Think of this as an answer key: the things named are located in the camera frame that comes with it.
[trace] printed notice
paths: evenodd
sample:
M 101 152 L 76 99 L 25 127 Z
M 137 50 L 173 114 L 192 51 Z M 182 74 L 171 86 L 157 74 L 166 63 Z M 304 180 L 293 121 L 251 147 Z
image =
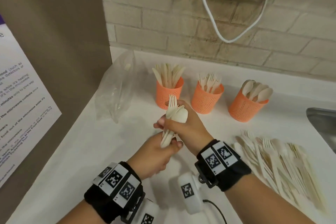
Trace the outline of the printed notice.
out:
M 60 115 L 0 16 L 0 187 Z

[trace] hand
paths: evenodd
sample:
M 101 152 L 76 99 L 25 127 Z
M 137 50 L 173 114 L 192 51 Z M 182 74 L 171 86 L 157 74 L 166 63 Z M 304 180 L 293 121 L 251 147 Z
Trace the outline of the hand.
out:
M 165 170 L 170 157 L 183 147 L 183 142 L 174 138 L 169 146 L 162 149 L 161 140 L 162 132 L 150 137 L 127 161 L 141 180 Z
M 162 116 L 157 123 L 154 124 L 154 128 L 165 128 L 178 133 L 188 150 L 196 156 L 214 138 L 209 134 L 197 113 L 190 105 L 183 100 L 178 100 L 177 104 L 184 105 L 185 109 L 187 109 L 187 122 L 179 123 Z

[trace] power cord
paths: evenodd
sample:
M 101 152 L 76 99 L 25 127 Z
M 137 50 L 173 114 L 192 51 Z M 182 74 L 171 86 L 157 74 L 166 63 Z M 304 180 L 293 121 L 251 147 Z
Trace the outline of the power cord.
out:
M 253 27 L 259 22 L 259 20 L 261 19 L 262 15 L 264 14 L 264 11 L 265 11 L 265 8 L 266 8 L 266 5 L 267 5 L 267 1 L 268 1 L 268 0 L 265 0 L 265 1 L 264 1 L 264 4 L 263 4 L 262 9 L 261 9 L 261 12 L 260 12 L 258 18 L 255 20 L 255 22 L 253 22 L 247 29 L 245 29 L 245 30 L 244 30 L 240 35 L 238 35 L 236 38 L 234 38 L 234 39 L 232 39 L 232 40 L 227 40 L 227 39 L 225 39 L 225 38 L 220 34 L 220 32 L 218 31 L 218 28 L 217 28 L 215 19 L 214 19 L 213 16 L 212 16 L 212 13 L 211 13 L 211 11 L 210 11 L 210 9 L 209 9 L 209 7 L 208 7 L 207 1 L 206 1 L 206 0 L 202 0 L 203 5 L 204 5 L 204 7 L 205 7 L 205 10 L 207 11 L 207 13 L 208 13 L 208 15 L 209 15 L 209 17 L 210 17 L 210 20 L 211 20 L 211 22 L 212 22 L 212 25 L 213 25 L 213 27 L 214 27 L 214 29 L 215 29 L 215 31 L 216 31 L 216 34 L 218 35 L 218 37 L 219 37 L 223 42 L 225 42 L 225 43 L 227 43 L 227 44 L 230 44 L 230 43 L 233 43 L 233 42 L 237 41 L 237 40 L 238 40 L 239 38 L 241 38 L 247 31 L 249 31 L 251 28 L 253 28 Z
M 225 219 L 224 215 L 222 214 L 221 210 L 218 208 L 217 205 L 215 205 L 214 202 L 211 202 L 211 201 L 208 200 L 208 199 L 204 199 L 203 202 L 204 202 L 204 203 L 210 203 L 210 204 L 212 204 L 213 206 L 215 206 L 216 209 L 217 209 L 217 210 L 219 211 L 219 213 L 221 214 L 221 216 L 223 217 L 223 220 L 224 220 L 225 224 L 228 224 L 228 223 L 226 222 L 226 219 Z

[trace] label on wristband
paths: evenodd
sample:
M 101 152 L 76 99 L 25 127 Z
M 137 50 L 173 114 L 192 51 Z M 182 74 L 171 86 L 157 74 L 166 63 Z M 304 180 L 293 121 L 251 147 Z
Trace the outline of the label on wristband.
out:
M 224 144 L 224 142 L 220 141 L 212 146 L 219 156 L 223 159 L 224 163 L 227 167 L 232 166 L 234 163 L 238 161 L 238 159 L 232 154 L 230 149 Z
M 140 181 L 136 179 L 133 175 L 130 175 L 130 177 L 128 177 L 125 184 L 118 191 L 116 196 L 113 198 L 113 201 L 115 201 L 118 205 L 124 208 L 128 200 L 131 198 L 132 194 L 135 192 L 135 190 L 139 186 L 139 184 L 140 184 Z
M 94 180 L 93 184 L 99 186 L 99 184 L 109 175 L 109 173 L 115 168 L 118 164 L 117 163 L 111 163 L 102 171 Z
M 208 148 L 201 153 L 202 158 L 204 158 L 207 165 L 210 167 L 214 175 L 218 175 L 220 172 L 224 171 L 226 168 L 222 162 L 218 159 L 212 148 Z
M 128 170 L 122 165 L 118 164 L 112 171 L 110 171 L 105 178 L 98 184 L 107 195 L 111 195 L 115 187 L 121 182 L 123 177 L 127 175 Z

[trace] stainless steel sink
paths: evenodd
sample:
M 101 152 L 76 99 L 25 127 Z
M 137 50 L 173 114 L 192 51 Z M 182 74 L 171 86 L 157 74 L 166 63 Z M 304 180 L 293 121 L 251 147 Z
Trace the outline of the stainless steel sink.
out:
M 336 111 L 321 108 L 308 108 L 307 118 L 336 153 Z

